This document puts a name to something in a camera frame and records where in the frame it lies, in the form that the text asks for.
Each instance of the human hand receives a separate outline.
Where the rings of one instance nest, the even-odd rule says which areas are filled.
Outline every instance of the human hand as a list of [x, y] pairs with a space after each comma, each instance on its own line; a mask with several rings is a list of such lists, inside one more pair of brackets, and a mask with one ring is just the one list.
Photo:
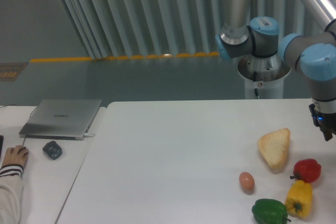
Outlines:
[[5, 165], [22, 165], [25, 167], [28, 159], [29, 150], [22, 145], [16, 145], [15, 148], [8, 148], [5, 153], [2, 166]]

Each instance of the egg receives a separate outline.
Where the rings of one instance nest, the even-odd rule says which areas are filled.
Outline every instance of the egg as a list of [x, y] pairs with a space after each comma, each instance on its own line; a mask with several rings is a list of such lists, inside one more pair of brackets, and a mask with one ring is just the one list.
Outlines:
[[253, 191], [254, 189], [254, 178], [248, 172], [242, 172], [240, 174], [239, 183], [244, 191]]

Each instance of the sleeve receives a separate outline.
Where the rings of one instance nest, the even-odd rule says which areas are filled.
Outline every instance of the sleeve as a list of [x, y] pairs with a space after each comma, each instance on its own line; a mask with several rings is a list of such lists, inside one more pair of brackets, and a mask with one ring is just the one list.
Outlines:
[[18, 224], [23, 189], [20, 165], [3, 166], [0, 169], [0, 223]]

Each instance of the yellow floor stripe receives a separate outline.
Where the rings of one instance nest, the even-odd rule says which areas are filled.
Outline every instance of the yellow floor stripe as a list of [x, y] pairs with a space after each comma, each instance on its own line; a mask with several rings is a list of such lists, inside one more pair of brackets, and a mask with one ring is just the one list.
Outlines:
[[[142, 55], [134, 55], [131, 57], [128, 56], [108, 56], [101, 60], [134, 60], [134, 59], [161, 59], [161, 58], [192, 58], [192, 57], [216, 57], [219, 56], [218, 52], [211, 52], [209, 54], [203, 52], [197, 52], [193, 55], [190, 54], [177, 54], [176, 56], [172, 56], [170, 54], [165, 55], [147, 55], [143, 57]], [[69, 57], [69, 58], [44, 58], [44, 59], [32, 59], [30, 63], [33, 62], [60, 62], [60, 61], [90, 61], [92, 60], [90, 57]]]

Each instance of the bread slice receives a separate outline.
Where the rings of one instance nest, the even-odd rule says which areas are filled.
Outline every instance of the bread slice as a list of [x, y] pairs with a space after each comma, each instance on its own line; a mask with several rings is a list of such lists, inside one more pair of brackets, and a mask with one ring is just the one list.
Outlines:
[[262, 136], [258, 149], [268, 166], [274, 171], [282, 170], [288, 156], [290, 131], [283, 128]]

